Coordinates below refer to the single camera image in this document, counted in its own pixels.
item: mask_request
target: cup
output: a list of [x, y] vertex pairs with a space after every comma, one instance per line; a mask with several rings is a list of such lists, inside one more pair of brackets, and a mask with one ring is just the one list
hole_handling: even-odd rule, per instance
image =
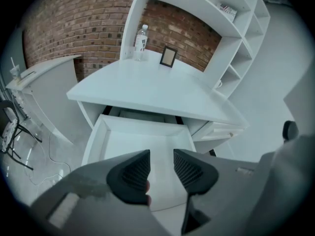
[[216, 88], [216, 89], [220, 88], [220, 87], [222, 86], [222, 84], [223, 84], [222, 81], [219, 80], [219, 81], [216, 83], [215, 88]]
[[10, 73], [12, 74], [12, 77], [13, 77], [13, 79], [14, 79], [16, 82], [19, 82], [19, 81], [21, 80], [20, 66], [19, 66], [19, 65], [13, 67], [13, 68], [10, 70]]

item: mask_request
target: open drawer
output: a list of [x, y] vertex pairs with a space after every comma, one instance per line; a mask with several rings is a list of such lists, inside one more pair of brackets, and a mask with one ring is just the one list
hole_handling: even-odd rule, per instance
[[196, 151], [185, 125], [100, 115], [90, 135], [82, 165], [150, 150], [148, 176], [151, 211], [184, 204], [187, 192], [174, 171], [175, 148]]
[[192, 135], [192, 139], [194, 142], [228, 139], [239, 135], [244, 129], [242, 126], [209, 121]]

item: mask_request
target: tile floor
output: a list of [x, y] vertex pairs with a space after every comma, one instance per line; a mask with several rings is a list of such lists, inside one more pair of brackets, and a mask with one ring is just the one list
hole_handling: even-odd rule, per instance
[[63, 176], [81, 166], [84, 150], [88, 142], [91, 128], [88, 124], [79, 130], [75, 136], [74, 144], [55, 137], [42, 125], [41, 131], [29, 119], [22, 123], [30, 132], [38, 134], [42, 143], [38, 143], [32, 136], [22, 132], [15, 139], [15, 151], [22, 158], [22, 162], [34, 168], [33, 171], [14, 162], [8, 155], [0, 157], [1, 169], [6, 177], [9, 187], [15, 197], [31, 205], [33, 201], [45, 190], [50, 188]]

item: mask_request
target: black chair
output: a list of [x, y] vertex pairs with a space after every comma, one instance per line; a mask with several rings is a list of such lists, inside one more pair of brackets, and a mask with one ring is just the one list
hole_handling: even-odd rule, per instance
[[18, 114], [15, 110], [15, 107], [13, 105], [13, 103], [9, 100], [4, 100], [2, 102], [0, 102], [0, 110], [6, 109], [6, 108], [10, 108], [12, 109], [12, 111], [15, 114], [15, 119], [14, 120], [10, 120], [10, 124], [9, 127], [7, 128], [7, 130], [5, 131], [5, 133], [3, 134], [3, 141], [2, 141], [2, 150], [1, 152], [3, 154], [7, 154], [9, 157], [12, 158], [13, 161], [17, 162], [18, 164], [21, 164], [25, 167], [27, 167], [30, 170], [33, 170], [32, 167], [18, 161], [17, 159], [14, 158], [14, 155], [16, 155], [19, 159], [21, 159], [21, 157], [13, 150], [14, 149], [14, 139], [22, 132], [24, 131], [25, 133], [28, 133], [29, 135], [31, 135], [32, 137], [34, 137], [36, 140], [38, 140], [40, 143], [42, 142], [40, 139], [38, 139], [37, 137], [33, 136], [31, 134], [31, 132], [29, 130], [27, 130], [25, 127], [20, 125], [20, 120], [18, 117]]

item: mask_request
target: red brick wall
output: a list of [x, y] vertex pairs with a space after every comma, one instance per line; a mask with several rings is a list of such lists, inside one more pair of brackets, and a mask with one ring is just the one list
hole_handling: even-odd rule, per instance
[[[27, 67], [56, 57], [81, 54], [78, 80], [119, 59], [133, 0], [37, 0], [24, 15]], [[203, 71], [220, 36], [202, 21], [169, 4], [150, 0], [142, 22], [149, 25], [148, 49], [178, 49], [178, 59]]]
[[176, 58], [204, 71], [221, 36], [203, 21], [170, 4], [149, 0], [141, 23], [149, 26], [147, 49], [163, 52], [165, 45], [178, 50]]
[[37, 0], [22, 19], [27, 67], [81, 54], [79, 80], [119, 59], [133, 0]]

